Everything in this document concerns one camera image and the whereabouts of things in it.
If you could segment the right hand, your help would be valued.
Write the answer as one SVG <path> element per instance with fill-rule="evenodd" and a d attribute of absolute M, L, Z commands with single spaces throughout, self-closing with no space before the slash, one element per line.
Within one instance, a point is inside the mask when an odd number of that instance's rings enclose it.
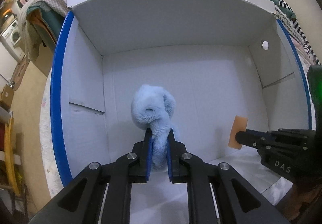
<path fill-rule="evenodd" d="M 283 215 L 289 220 L 294 221 L 300 216 L 300 209 L 315 202 L 321 195 L 321 185 L 314 188 L 304 188 L 293 184 L 290 196 L 282 210 Z"/>

